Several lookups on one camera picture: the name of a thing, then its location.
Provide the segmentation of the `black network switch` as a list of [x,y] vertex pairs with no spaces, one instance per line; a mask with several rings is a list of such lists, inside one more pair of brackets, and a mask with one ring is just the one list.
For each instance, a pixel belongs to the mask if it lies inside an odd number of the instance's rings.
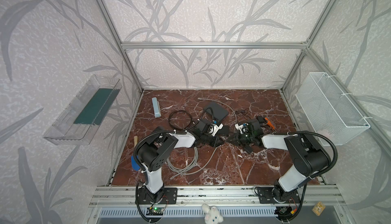
[[208,133],[212,136],[211,146],[216,148],[224,143],[230,143],[234,146],[241,147],[242,144],[239,140],[239,130],[230,130],[229,126],[223,126],[221,129],[215,125],[209,129]]

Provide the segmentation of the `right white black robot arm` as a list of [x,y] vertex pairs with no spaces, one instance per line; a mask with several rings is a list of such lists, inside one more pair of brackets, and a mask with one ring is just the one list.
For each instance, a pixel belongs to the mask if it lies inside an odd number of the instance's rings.
[[284,203],[296,194],[297,189],[330,171],[337,163],[338,150],[336,145],[322,134],[309,131],[275,132],[266,122],[266,117],[257,117],[235,124],[232,140],[238,146],[244,147],[248,153],[252,152],[251,145],[289,153],[293,165],[275,181],[272,190],[274,200]]

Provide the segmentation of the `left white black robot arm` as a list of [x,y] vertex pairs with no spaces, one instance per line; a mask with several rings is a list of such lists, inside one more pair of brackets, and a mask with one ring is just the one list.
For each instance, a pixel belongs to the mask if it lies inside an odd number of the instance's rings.
[[221,130],[224,130],[222,123],[201,119],[189,130],[167,130],[159,126],[143,138],[136,145],[133,158],[145,175],[147,192],[157,194],[164,189],[161,168],[174,149],[194,148],[202,143],[217,146]]

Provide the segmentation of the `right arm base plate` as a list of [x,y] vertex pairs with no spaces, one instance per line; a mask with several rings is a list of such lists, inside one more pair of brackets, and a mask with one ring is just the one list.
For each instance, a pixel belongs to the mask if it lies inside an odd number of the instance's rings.
[[260,187],[256,186],[255,194],[259,198],[260,204],[299,204],[300,196],[297,190],[285,192],[280,188],[275,187]]

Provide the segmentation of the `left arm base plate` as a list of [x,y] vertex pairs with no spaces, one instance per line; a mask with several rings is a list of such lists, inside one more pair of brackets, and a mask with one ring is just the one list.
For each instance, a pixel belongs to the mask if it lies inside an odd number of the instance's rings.
[[163,187],[157,193],[150,192],[146,187],[138,189],[136,204],[168,204],[174,205],[177,202],[178,188]]

